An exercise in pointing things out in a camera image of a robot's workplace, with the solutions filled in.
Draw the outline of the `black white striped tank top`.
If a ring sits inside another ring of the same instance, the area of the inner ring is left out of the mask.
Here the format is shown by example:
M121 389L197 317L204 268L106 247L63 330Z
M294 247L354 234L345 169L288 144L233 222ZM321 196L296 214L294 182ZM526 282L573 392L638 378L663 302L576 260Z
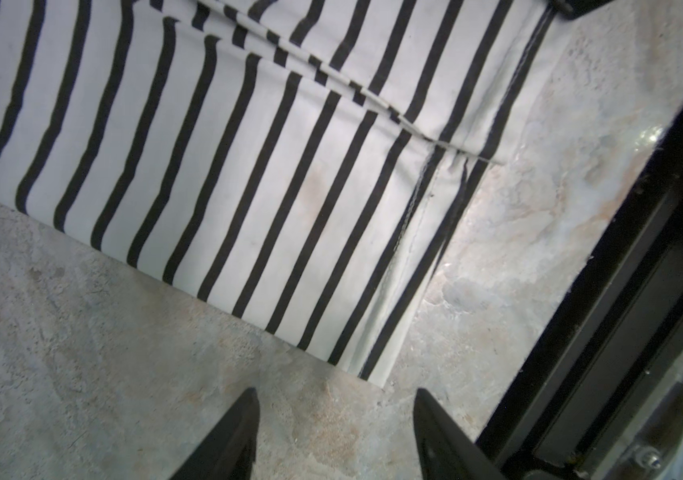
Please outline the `black white striped tank top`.
M0 1L0 203L383 385L569 29L547 1Z

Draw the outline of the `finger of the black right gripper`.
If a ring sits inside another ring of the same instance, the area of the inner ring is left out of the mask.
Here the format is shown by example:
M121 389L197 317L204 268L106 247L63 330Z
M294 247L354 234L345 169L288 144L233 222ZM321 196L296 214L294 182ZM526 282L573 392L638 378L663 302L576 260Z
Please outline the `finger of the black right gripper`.
M613 0L549 0L549 3L563 18L567 20L579 19Z

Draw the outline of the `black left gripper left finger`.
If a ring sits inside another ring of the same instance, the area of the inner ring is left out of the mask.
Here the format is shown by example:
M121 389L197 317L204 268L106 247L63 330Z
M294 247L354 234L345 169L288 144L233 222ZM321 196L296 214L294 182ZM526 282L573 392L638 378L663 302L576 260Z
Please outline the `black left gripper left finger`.
M250 479L256 462L258 428L257 391L249 387L170 479Z

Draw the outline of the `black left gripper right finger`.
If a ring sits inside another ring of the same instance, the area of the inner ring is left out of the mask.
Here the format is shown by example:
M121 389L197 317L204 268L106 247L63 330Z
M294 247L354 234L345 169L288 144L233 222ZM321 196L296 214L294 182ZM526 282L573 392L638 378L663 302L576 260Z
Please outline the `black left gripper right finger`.
M425 388L415 394L413 429L423 479L505 479Z

